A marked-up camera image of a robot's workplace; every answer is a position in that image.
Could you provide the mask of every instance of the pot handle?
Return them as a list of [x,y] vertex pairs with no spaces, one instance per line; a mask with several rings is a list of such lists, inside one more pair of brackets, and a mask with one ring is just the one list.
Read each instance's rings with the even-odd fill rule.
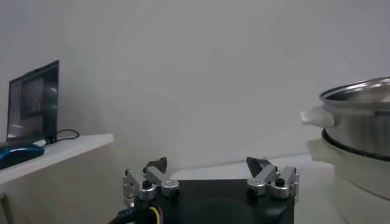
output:
[[320,128],[335,126],[335,118],[331,113],[324,110],[322,106],[316,106],[310,110],[301,111],[300,119],[304,125],[313,125]]
[[306,147],[313,161],[330,163],[332,165],[338,165],[344,162],[342,155],[324,143],[322,138],[307,141]]

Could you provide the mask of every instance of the metal clamp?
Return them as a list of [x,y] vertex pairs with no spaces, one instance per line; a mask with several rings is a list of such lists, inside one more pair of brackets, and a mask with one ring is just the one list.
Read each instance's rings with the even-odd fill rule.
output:
[[151,200],[156,197],[156,185],[145,179],[140,173],[126,170],[122,182],[124,203],[127,206],[131,206],[133,203],[132,199],[136,196],[141,200]]
[[290,195],[298,199],[299,173],[293,167],[283,169],[279,178],[271,183],[271,195],[275,198],[288,198]]
[[161,187],[161,194],[164,197],[177,198],[179,196],[179,182],[171,180],[156,167],[148,167],[145,171],[145,177]]
[[252,195],[261,196],[266,193],[267,184],[277,178],[277,168],[273,165],[266,165],[261,172],[247,180],[248,193]]

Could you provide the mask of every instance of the computer mouse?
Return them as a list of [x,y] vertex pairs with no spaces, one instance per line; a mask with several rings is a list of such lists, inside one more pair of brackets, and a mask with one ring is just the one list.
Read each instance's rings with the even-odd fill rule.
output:
[[7,147],[0,150],[0,169],[4,169],[44,154],[44,148],[34,145]]

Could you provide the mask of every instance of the yellow wire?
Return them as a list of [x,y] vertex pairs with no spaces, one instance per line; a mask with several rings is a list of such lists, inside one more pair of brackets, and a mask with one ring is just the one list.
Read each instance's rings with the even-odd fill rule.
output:
[[155,207],[149,207],[150,210],[152,210],[156,214],[157,218],[157,224],[160,224],[160,215]]

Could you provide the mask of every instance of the table surface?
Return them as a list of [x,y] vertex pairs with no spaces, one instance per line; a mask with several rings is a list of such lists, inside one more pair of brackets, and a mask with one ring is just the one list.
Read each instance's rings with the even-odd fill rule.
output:
[[0,170],[0,184],[70,159],[114,141],[112,134],[80,136],[45,147],[45,153],[37,158]]
[[[278,167],[293,166],[300,172],[299,202],[296,205],[296,220],[299,224],[345,224],[344,219],[332,205],[333,166],[314,162],[310,155],[271,159]],[[223,166],[180,170],[174,180],[238,179],[250,178],[245,162]]]

